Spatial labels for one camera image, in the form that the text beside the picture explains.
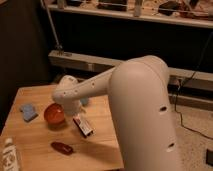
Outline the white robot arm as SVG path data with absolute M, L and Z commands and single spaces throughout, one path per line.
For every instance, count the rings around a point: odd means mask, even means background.
M 106 94 L 125 171 L 183 171 L 168 82 L 167 64 L 147 55 L 81 83 L 65 76 L 52 99 L 73 114 L 76 101 Z

